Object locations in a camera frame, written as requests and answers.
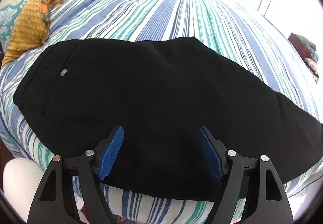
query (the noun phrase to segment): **teal floral fabric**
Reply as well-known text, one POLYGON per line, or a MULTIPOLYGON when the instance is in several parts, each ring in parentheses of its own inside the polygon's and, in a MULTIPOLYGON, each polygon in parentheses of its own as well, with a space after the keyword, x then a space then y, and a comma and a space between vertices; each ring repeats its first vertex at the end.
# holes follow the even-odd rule
POLYGON ((0 10, 0 43, 5 53, 9 45, 9 40, 14 29, 17 16, 25 6, 27 0, 14 2, 0 10))

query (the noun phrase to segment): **blue gripper pad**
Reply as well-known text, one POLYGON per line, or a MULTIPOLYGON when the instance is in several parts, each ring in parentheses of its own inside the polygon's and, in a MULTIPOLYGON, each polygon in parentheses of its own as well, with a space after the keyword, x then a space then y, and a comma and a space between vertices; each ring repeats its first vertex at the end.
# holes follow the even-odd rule
POLYGON ((109 145, 104 151, 101 161, 100 161, 100 169, 98 172, 98 177, 100 180, 103 180, 106 176, 108 176, 111 172, 111 169, 114 165, 114 162, 119 153, 120 147, 123 143, 124 131, 121 126, 117 128, 115 131, 109 145))
POLYGON ((199 128, 198 130, 196 130, 194 132, 194 136, 196 137, 196 142, 203 151, 203 155, 206 163, 209 166, 211 175, 213 175, 221 181, 224 176, 224 173, 222 171, 222 161, 219 154, 215 150, 214 146, 212 145, 203 128, 199 128))

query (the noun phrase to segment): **yellow textured fabric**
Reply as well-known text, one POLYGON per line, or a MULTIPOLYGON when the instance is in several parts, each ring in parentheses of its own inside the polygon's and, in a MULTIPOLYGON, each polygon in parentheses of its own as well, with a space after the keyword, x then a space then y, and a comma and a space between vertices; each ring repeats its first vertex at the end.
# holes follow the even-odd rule
POLYGON ((46 30, 40 12, 40 0, 28 0, 19 13, 2 66, 19 58, 24 52, 45 43, 46 30))

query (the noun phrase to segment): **black pants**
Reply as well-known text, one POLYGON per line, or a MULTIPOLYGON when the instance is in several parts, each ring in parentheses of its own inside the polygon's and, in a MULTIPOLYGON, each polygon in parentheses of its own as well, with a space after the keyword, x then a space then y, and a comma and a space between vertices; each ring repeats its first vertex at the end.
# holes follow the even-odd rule
POLYGON ((242 156, 268 155, 282 182, 322 156, 316 119, 195 38, 59 42, 35 61, 14 103, 64 158, 123 126, 104 183, 151 196, 215 199, 219 184, 186 133, 201 126, 242 156))

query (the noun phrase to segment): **mattress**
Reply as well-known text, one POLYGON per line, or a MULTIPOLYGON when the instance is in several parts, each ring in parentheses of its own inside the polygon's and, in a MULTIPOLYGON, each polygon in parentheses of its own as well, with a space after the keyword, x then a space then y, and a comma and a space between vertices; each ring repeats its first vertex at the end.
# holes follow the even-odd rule
MULTIPOLYGON (((52 11, 49 31, 45 45, 0 70, 0 137, 15 157, 32 159, 43 169, 54 154, 13 104, 13 94, 40 53, 63 40, 160 41, 194 36, 323 122, 317 85, 305 64, 289 41, 243 0, 67 0, 52 11)), ((304 190, 309 180, 319 179, 322 163, 323 158, 284 184, 288 197, 304 190)), ((73 186, 81 196, 77 177, 73 177, 73 186)), ((213 205, 153 198, 107 185, 102 190, 114 214, 145 223, 203 223, 213 205)), ((240 220, 244 203, 244 199, 238 201, 232 223, 240 220)))

